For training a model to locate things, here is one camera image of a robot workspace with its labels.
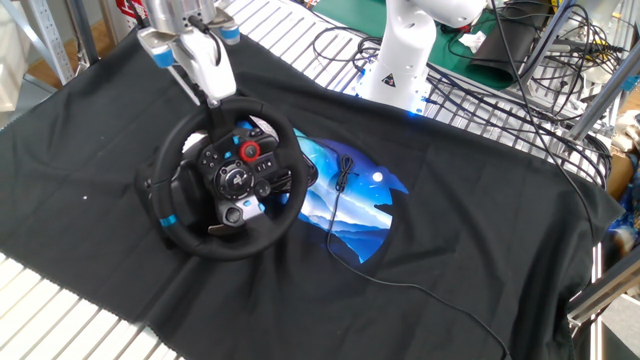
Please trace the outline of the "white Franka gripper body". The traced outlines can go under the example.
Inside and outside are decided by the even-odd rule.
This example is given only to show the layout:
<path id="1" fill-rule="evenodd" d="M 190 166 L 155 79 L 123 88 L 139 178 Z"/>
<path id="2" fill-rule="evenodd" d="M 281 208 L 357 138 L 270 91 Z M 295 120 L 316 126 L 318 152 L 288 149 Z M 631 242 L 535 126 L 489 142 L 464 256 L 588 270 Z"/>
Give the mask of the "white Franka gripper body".
<path id="1" fill-rule="evenodd" d="M 179 64 L 205 93 L 209 103 L 236 93 L 236 81 L 223 42 L 214 34 L 191 29 L 179 36 Z"/>

